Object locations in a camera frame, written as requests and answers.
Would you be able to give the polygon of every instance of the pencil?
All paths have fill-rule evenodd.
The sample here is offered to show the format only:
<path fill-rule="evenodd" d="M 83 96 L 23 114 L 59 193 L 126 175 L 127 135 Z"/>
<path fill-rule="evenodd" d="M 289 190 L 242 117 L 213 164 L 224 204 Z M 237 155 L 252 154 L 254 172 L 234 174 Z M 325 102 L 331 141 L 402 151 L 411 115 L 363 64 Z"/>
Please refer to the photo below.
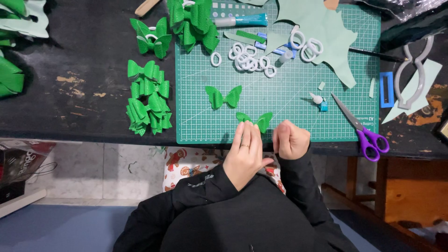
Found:
<path fill-rule="evenodd" d="M 395 57 L 395 56 L 390 56 L 384 53 L 380 53 L 380 52 L 374 52 L 374 51 L 369 51 L 369 50 L 364 50 L 364 49 L 358 49 L 358 48 L 354 48 L 354 47 L 349 47 L 349 51 L 351 52 L 358 52 L 358 53 L 362 53 L 362 54 L 366 54 L 366 55 L 370 55 L 370 56 L 375 56 L 375 57 L 379 57 L 382 60 L 385 61 L 393 61 L 393 62 L 404 62 L 404 61 L 408 61 L 408 58 L 399 58 L 399 57 Z"/>

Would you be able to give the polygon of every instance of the small glue bottle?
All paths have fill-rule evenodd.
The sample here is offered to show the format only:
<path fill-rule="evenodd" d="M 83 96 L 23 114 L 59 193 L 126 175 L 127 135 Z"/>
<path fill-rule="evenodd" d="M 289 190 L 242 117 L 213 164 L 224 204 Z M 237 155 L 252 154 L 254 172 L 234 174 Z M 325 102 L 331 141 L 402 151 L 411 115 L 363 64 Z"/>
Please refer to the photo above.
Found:
<path fill-rule="evenodd" d="M 319 106 L 319 110 L 321 112 L 328 111 L 328 102 L 323 101 L 322 96 L 317 96 L 311 92 L 310 92 L 310 96 L 313 98 L 313 102 Z"/>

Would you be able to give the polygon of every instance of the scissors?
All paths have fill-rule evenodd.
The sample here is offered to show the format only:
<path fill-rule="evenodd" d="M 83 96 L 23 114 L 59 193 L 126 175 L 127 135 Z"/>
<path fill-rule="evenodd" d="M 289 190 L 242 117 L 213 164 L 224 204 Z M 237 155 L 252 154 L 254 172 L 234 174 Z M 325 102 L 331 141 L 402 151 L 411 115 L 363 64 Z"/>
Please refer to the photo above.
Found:
<path fill-rule="evenodd" d="M 336 95 L 332 93 L 333 98 L 338 104 L 339 108 L 344 112 L 345 116 L 352 123 L 352 125 L 356 129 L 356 133 L 358 134 L 358 139 L 361 145 L 362 153 L 364 157 L 372 162 L 377 162 L 379 160 L 379 153 L 386 153 L 389 151 L 389 143 L 385 137 L 379 135 L 377 133 L 373 133 L 372 131 L 366 129 L 356 117 L 350 112 L 350 110 L 339 100 Z M 378 146 L 378 140 L 381 140 L 384 143 L 384 148 Z M 366 150 L 370 149 L 375 154 L 374 157 L 369 157 L 366 153 Z"/>

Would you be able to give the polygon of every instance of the hand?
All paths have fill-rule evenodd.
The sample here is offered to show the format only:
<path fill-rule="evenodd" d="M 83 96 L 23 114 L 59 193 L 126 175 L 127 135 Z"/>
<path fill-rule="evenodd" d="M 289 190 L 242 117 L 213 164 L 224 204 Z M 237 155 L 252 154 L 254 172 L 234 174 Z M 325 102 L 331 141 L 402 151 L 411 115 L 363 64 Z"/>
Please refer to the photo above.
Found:
<path fill-rule="evenodd" d="M 284 120 L 272 134 L 274 153 L 283 159 L 295 160 L 301 158 L 308 151 L 311 134 L 295 126 L 292 122 Z"/>
<path fill-rule="evenodd" d="M 230 152 L 223 163 L 224 172 L 230 182 L 240 191 L 262 167 L 272 162 L 272 158 L 263 158 L 263 144 L 258 125 L 254 126 L 250 121 L 240 122 Z"/>

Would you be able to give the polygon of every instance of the black jacket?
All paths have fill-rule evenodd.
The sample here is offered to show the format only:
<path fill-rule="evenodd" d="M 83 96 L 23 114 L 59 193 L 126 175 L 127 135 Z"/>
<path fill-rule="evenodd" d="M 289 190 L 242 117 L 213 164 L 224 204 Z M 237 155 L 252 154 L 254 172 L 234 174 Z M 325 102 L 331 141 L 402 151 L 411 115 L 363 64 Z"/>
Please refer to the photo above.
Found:
<path fill-rule="evenodd" d="M 310 151 L 277 158 L 286 197 L 259 174 L 238 192 L 219 165 L 142 201 L 113 251 L 357 251 L 322 201 Z"/>

